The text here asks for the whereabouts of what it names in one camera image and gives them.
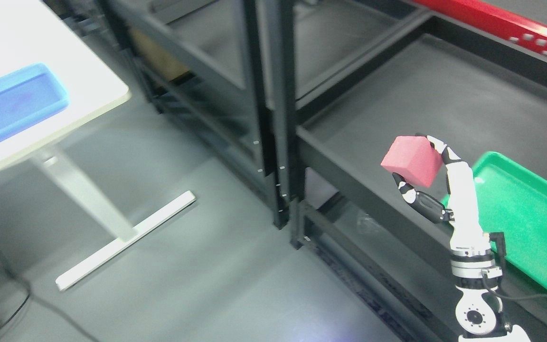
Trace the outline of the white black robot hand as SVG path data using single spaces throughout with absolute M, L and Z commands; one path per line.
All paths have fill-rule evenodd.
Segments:
M 446 168 L 449 193 L 447 206 L 444 207 L 434 197 L 415 189 L 402 175 L 394 172 L 392 176 L 398 191 L 411 208 L 432 223 L 450 223 L 453 227 L 450 249 L 454 255 L 486 255 L 490 251 L 490 241 L 479 223 L 477 192 L 471 167 L 447 143 L 431 135 L 425 135 L 424 138 L 441 156 Z

